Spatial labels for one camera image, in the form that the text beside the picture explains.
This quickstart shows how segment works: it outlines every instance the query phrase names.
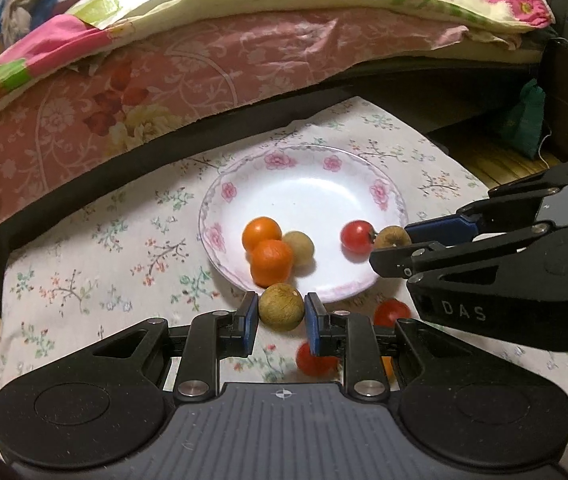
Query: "tablecloth floral print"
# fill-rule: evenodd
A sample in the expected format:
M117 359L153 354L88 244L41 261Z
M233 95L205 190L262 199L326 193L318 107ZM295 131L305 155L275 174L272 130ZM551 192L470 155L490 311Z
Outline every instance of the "tablecloth floral print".
M242 292L215 272L198 239L202 197L248 150L302 142L341 148L375 164L402 194L409 221L452 213L486 193L425 137L360 98L177 161L75 212L14 253L4 280L0 388L140 320L160 316L171 325L188 324L202 312L237 308ZM403 280L379 280L330 308L372 314L385 298L412 305ZM568 353L456 335L548 377L568 393ZM260 326L250 357L221 362L222 383L311 381L294 361L302 341L303 325L285 334ZM173 386L176 366L166 388ZM568 469L568 448L562 464Z

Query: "plate rim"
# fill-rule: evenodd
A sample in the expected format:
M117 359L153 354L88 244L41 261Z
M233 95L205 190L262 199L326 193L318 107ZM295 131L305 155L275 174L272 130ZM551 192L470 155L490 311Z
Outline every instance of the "plate rim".
M402 196L402 193L400 192L398 187L395 185L395 182L393 182L393 180L384 171L382 171L375 164L369 162L368 160L366 160L362 156L359 156L359 155L352 153L352 152L349 152L347 150L343 150L341 148L335 148L333 146L324 146L322 144L312 144L312 143L308 143L308 142L300 142L300 143L297 143L297 144L289 144L287 146L273 146L271 148L265 148L263 150L260 150L259 152L253 153L253 154L247 154L246 156L243 156L240 160L235 161L233 164L231 164L230 166L225 168L223 172L218 174L218 176L210 184L210 186L208 186L206 193L202 197L202 202L200 203L200 211L199 211L199 214L198 214L198 236L200 238L200 242L202 243L202 246L204 247L206 257L211 262L213 267L215 267L215 269L229 283L231 283L231 285L236 286L237 288L239 288L243 292L247 292L248 290L260 291L260 290L264 290L264 288L257 286L257 285L253 285L252 287L247 288L246 286L244 286L244 284L242 283L242 280L240 278L238 278L231 270L227 269L224 265L221 264L221 262L219 261L219 258L216 256L216 254L214 252L214 248L209 246L210 243L206 241L205 231L206 231L207 227L205 225L205 221L206 221L206 217L208 216L208 204L209 204L210 200L212 199L212 197L214 196L216 189L222 184L222 180L224 179L225 176L227 176L231 173L236 173L238 170L240 170L241 167L243 167L247 163L252 162L253 160L256 160L258 158L261 158L261 157L267 155L268 153L275 152L275 151L284 152L285 150L295 150L295 149L300 149L300 148L307 148L307 149L312 149L312 150L317 150L317 151L327 151L327 152L333 152L333 153L342 153L342 154L348 156L349 158L355 159L356 161L358 161L363 166L366 166L369 169L373 170L373 173L378 178L383 179L384 182L390 186L391 193L393 193L393 195L395 197L395 206L397 207L397 209L400 213L400 222L399 223L400 223L401 227L405 227L405 225L408 224L408 213L406 212L406 202L404 201L404 197ZM318 293L318 296L320 296L320 300L324 303L335 303L337 301L347 300L348 298L352 298L353 296L356 296L360 292L367 290L369 287L374 285L375 282L378 279L379 279L379 276L376 275L375 272L373 272L373 275L370 277L369 280L363 280L363 281L360 281L360 282L349 282L349 283L352 283L353 287L354 287L353 290L350 291L350 292L346 292L346 290L344 290L342 293L336 292L336 293L334 293L333 295L330 295L330 296L326 296L326 295L322 295L322 294ZM335 288L337 288L338 290L339 289L346 289L347 288L346 285L349 285L349 283L346 283L345 285L342 285L340 287L335 287Z

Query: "red tomato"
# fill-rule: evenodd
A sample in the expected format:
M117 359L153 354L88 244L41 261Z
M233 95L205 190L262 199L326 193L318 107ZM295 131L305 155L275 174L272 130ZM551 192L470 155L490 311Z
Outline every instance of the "red tomato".
M342 245L356 254L368 254L373 250L375 229L364 220L347 223L340 233Z
M373 324L389 326L392 328L395 326L395 321L403 317L412 317L411 309L401 301L387 300L380 303L375 309Z
M311 355L311 348L308 342L302 344L295 355L295 363L298 365L298 369L310 377L321 377L328 372L336 370L338 362L337 357L316 357Z

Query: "red leaf print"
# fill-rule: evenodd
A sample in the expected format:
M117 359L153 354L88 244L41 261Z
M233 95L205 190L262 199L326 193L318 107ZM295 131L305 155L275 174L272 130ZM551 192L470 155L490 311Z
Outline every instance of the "red leaf print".
M109 128L115 124L115 117L104 112L95 112L84 119L88 129L95 135L104 137L109 133Z
M119 65L110 76L110 87L123 92L130 83L130 69L132 61L127 60Z
M146 99L147 95L148 90L146 88L127 88L122 96L122 104L126 106L137 106Z
M95 94L93 100L102 109L103 112L115 115L117 112L122 110L122 99L120 94L113 90L106 90Z

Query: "crosshair logo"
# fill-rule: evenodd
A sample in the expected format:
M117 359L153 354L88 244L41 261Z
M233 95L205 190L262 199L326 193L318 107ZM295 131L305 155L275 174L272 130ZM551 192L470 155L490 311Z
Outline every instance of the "crosshair logo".
M273 395L276 396L278 399L285 400L291 396L294 396L295 394L292 391L287 390L286 388L280 388Z

